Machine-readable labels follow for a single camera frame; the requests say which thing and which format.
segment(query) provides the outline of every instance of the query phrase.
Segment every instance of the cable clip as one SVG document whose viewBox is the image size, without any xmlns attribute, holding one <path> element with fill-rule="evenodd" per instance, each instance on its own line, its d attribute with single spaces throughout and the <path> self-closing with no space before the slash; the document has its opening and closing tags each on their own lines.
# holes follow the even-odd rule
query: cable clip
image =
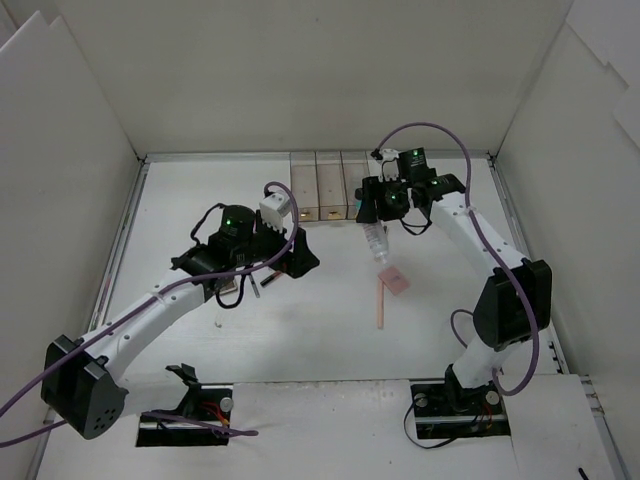
<svg viewBox="0 0 640 480">
<path fill-rule="evenodd" d="M 149 292 L 149 295 L 151 295 L 156 300 L 158 300 L 158 302 L 162 305 L 166 303 L 164 299 L 164 295 L 162 295 L 160 292 Z"/>
<path fill-rule="evenodd" d="M 469 205 L 467 208 L 462 210 L 462 215 L 465 215 L 465 216 L 468 217 L 469 216 L 469 212 L 473 212 L 474 214 L 476 214 L 476 213 L 478 213 L 478 209 L 473 205 Z"/>
</svg>

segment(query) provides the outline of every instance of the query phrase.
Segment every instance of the red wire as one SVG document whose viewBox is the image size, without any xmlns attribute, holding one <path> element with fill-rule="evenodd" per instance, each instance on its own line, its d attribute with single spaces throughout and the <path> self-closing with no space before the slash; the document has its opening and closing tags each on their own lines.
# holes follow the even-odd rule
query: red wire
<svg viewBox="0 0 640 480">
<path fill-rule="evenodd" d="M 491 407 L 486 403 L 483 405 L 483 407 L 485 411 L 489 414 L 489 426 L 491 426 L 493 424 L 493 412 L 491 411 Z"/>
<path fill-rule="evenodd" d="M 222 412 L 220 411 L 220 407 L 218 406 L 218 404 L 213 402 L 202 402 L 202 405 L 200 405 L 200 408 L 202 408 L 205 412 L 209 412 L 215 415 L 216 418 L 223 425 L 228 423 L 228 420 L 224 418 L 224 416 L 222 415 Z"/>
</svg>

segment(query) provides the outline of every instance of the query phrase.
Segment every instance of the small box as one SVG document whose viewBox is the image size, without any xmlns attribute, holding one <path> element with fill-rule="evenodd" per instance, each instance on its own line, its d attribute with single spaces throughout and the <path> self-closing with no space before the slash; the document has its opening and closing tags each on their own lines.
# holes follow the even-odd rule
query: small box
<svg viewBox="0 0 640 480">
<path fill-rule="evenodd" d="M 301 222 L 320 218 L 318 175 L 315 152 L 293 152 L 290 155 L 291 191 L 298 203 Z"/>
<path fill-rule="evenodd" d="M 320 220 L 347 218 L 347 199 L 340 152 L 316 152 Z"/>
</svg>

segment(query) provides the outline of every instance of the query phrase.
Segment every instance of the white panel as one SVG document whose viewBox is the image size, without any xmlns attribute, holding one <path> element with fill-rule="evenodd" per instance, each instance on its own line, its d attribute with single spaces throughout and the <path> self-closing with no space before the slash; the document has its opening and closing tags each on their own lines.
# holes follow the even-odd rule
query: white panel
<svg viewBox="0 0 640 480">
<path fill-rule="evenodd" d="M 409 442 L 402 428 L 407 381 L 237 385 L 233 398 L 233 426 L 255 428 L 257 437 L 227 447 L 134 448 L 135 417 L 88 442 L 64 428 L 52 434 L 38 479 L 81 480 L 88 472 L 93 480 L 132 472 L 140 480 L 522 478 L 509 437 L 433 451 Z"/>
<path fill-rule="evenodd" d="M 614 115 L 640 145 L 640 2 L 636 0 L 578 0 L 567 22 L 603 64 L 610 63 L 631 86 Z"/>
<path fill-rule="evenodd" d="M 565 27 L 500 153 L 531 251 L 554 273 L 554 319 L 640 477 L 640 150 L 614 119 L 627 84 Z"/>
<path fill-rule="evenodd" d="M 16 33 L 16 27 L 6 8 L 0 3 L 0 47 L 5 44 L 11 35 Z"/>
<path fill-rule="evenodd" d="M 590 479 L 613 480 L 578 376 L 536 376 L 504 401 L 523 480 L 578 479 L 578 468 Z"/>
<path fill-rule="evenodd" d="M 39 12 L 47 23 L 53 22 L 59 15 L 56 0 L 2 0 L 19 25 L 24 24 L 31 16 Z"/>
<path fill-rule="evenodd" d="M 496 149 L 567 3 L 58 0 L 139 153 Z"/>
<path fill-rule="evenodd" d="M 86 322 L 136 171 L 131 147 L 63 22 L 34 16 L 0 49 L 0 403 Z M 39 389 L 0 420 L 39 426 Z M 23 478 L 34 443 L 0 451 Z"/>
<path fill-rule="evenodd" d="M 108 316 L 145 292 L 169 259 L 191 246 L 189 231 L 210 205 L 237 202 L 255 208 L 267 181 L 289 181 L 287 155 L 281 160 L 218 158 L 151 164 Z M 474 202 L 510 241 L 487 162 L 473 163 Z M 463 178 L 460 159 L 430 164 Z M 424 220 L 412 212 L 409 221 Z M 217 222 L 219 214 L 212 215 L 202 238 L 217 229 Z M 390 224 L 392 261 L 412 287 L 398 297 L 387 296 L 383 331 L 375 323 L 378 266 L 361 227 L 354 222 L 309 223 L 304 228 L 320 267 L 298 280 L 276 280 L 259 300 L 247 288 L 235 310 L 207 303 L 161 335 L 131 371 L 150 373 L 184 362 L 208 382 L 442 377 L 462 353 L 450 331 L 449 314 L 460 307 L 473 309 L 486 279 L 476 275 L 445 233 L 434 228 L 416 238 L 397 223 Z M 256 280 L 266 276 L 258 272 Z M 459 319 L 459 328 L 467 338 L 473 334 L 467 319 Z M 545 332 L 539 373 L 556 372 L 544 348 L 547 341 Z M 529 355 L 526 345 L 505 368 L 524 372 Z"/>
</svg>

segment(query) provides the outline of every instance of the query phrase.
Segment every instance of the black cable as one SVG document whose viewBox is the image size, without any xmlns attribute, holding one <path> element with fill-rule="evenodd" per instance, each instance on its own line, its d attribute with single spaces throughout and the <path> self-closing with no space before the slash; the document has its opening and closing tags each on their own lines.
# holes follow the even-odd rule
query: black cable
<svg viewBox="0 0 640 480">
<path fill-rule="evenodd" d="M 400 224 L 402 225 L 402 228 L 404 228 L 407 233 L 410 233 L 414 237 L 417 237 L 419 235 L 422 235 L 424 232 L 426 232 L 429 229 L 429 227 L 433 225 L 433 222 L 429 220 L 426 225 L 411 225 L 410 223 L 407 223 L 404 220 L 400 219 Z M 409 229 L 409 227 L 421 228 L 422 230 L 420 230 L 419 232 L 414 232 L 413 230 Z"/>
<path fill-rule="evenodd" d="M 247 280 L 247 276 L 248 274 L 240 276 L 240 288 L 239 288 L 238 298 L 234 303 L 231 303 L 231 304 L 224 303 L 220 298 L 220 290 L 216 292 L 216 302 L 218 302 L 218 305 L 220 305 L 220 308 L 224 308 L 225 310 L 231 310 L 233 308 L 236 308 L 238 305 L 240 305 L 240 303 L 242 302 L 242 299 L 244 298 L 244 282 Z"/>
<path fill-rule="evenodd" d="M 420 447 L 423 450 L 433 450 L 436 448 L 444 447 L 458 440 L 458 437 L 451 437 L 440 443 L 436 443 L 435 445 L 421 445 L 420 443 L 416 442 L 413 438 L 411 438 L 411 435 L 409 435 L 409 431 L 407 430 L 407 419 L 409 418 L 409 414 L 414 409 L 414 407 L 415 407 L 415 403 L 412 402 L 411 406 L 409 407 L 409 410 L 407 410 L 407 413 L 404 414 L 404 420 L 402 421 L 402 425 L 404 427 L 404 434 L 411 441 L 411 443 L 413 443 L 416 447 Z M 471 420 L 471 422 L 469 422 L 468 426 L 473 427 L 474 425 L 476 425 L 477 421 L 478 421 L 478 416 L 476 415 L 476 417 L 473 420 Z"/>
<path fill-rule="evenodd" d="M 202 245 L 200 243 L 200 240 L 198 240 L 198 237 L 196 237 L 196 233 L 198 233 L 198 230 L 200 230 L 200 227 L 202 226 L 202 224 L 207 221 L 207 217 L 209 216 L 209 214 L 213 212 L 216 208 L 225 208 L 225 207 L 226 205 L 224 203 L 216 203 L 213 207 L 207 210 L 204 216 L 198 221 L 198 223 L 196 223 L 196 226 L 193 227 L 193 229 L 191 230 L 191 233 L 189 234 L 189 237 L 191 237 L 191 240 L 196 242 L 196 246 Z"/>
</svg>

